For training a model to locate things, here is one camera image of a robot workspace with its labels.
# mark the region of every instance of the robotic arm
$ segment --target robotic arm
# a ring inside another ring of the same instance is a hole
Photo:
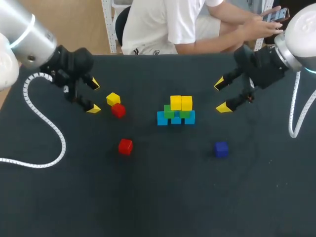
[[[276,36],[274,46],[265,46],[253,52],[246,45],[234,53],[237,68],[215,84],[217,90],[230,85],[242,76],[242,93],[225,101],[216,109],[221,113],[233,112],[245,102],[253,102],[254,92],[265,89],[284,78],[288,70],[306,69],[316,74],[316,3],[299,11],[287,29]]]
[[[65,98],[78,103],[84,111],[100,108],[77,92],[81,79],[91,89],[99,84],[89,72],[93,57],[86,48],[69,52],[57,46],[56,37],[16,0],[0,0],[0,91],[12,86],[19,76],[18,61],[28,69],[39,68],[64,89]]]

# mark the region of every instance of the red block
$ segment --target red block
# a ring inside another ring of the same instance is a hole
[[[129,156],[133,150],[133,142],[131,140],[122,139],[118,146],[118,152]]]
[[[121,117],[123,117],[124,115],[126,115],[126,109],[125,109],[124,105],[122,105],[120,103],[113,105],[111,107],[111,111],[112,111],[112,114],[115,115],[115,117],[117,117],[119,119]]]

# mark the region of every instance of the smartphone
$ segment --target smartphone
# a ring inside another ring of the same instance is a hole
[[[276,11],[273,13],[269,13],[265,16],[263,16],[263,21],[267,22],[282,22],[290,18],[290,12],[288,8],[283,8],[280,11]]]

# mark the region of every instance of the coiled cable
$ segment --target coiled cable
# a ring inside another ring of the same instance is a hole
[[[294,109],[295,109],[295,101],[296,101],[296,95],[297,95],[297,89],[298,85],[300,83],[300,77],[301,77],[301,72],[296,73],[296,79],[295,79],[295,84],[294,84],[294,90],[293,90],[293,96],[292,96],[292,102],[291,102],[291,108],[290,108],[290,117],[289,117],[289,122],[288,122],[288,131],[290,133],[290,136],[292,138],[296,138],[301,126],[303,124],[304,118],[307,114],[308,109],[311,107],[312,103],[314,102],[316,98],[316,90],[314,93],[310,96],[308,101],[306,102],[305,106],[302,109],[302,112],[297,120],[296,127],[293,131],[293,117],[294,117]]]
[[[35,169],[43,169],[43,168],[49,168],[49,167],[54,166],[55,164],[57,164],[64,157],[64,155],[66,153],[66,141],[65,141],[64,135],[58,129],[58,127],[56,127],[56,125],[53,124],[52,121],[50,121],[45,115],[43,115],[33,105],[33,103],[31,102],[31,100],[29,98],[28,88],[29,88],[29,85],[30,85],[31,81],[34,80],[35,78],[45,78],[45,79],[47,79],[50,82],[53,81],[53,78],[49,74],[34,73],[34,74],[30,75],[26,79],[26,81],[24,83],[24,86],[23,86],[23,97],[24,97],[24,100],[27,103],[27,105],[31,108],[31,110],[35,114],[37,114],[42,120],[44,120],[44,122],[46,122],[57,133],[57,135],[59,136],[59,139],[61,141],[61,146],[62,146],[61,152],[60,152],[59,156],[54,161],[52,161],[50,163],[46,163],[46,164],[31,164],[31,163],[26,163],[26,162],[14,160],[14,159],[7,159],[7,158],[0,158],[0,162],[11,163],[11,164],[21,165],[21,166],[25,166],[25,167],[29,167],[29,168],[35,168]]]

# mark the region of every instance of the hand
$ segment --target hand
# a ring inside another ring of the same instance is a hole
[[[280,34],[283,30],[279,30],[282,26],[278,22],[265,22],[261,16],[256,16],[246,21],[239,29],[243,41],[257,40],[260,38],[270,37],[274,34]]]
[[[273,13],[273,12],[276,12],[276,11],[280,11],[280,10],[281,10],[281,6],[276,6],[276,7],[272,8],[272,9],[269,9],[269,10],[266,10],[266,11],[262,12],[260,14],[260,16],[265,16],[265,15],[268,15],[270,13]]]

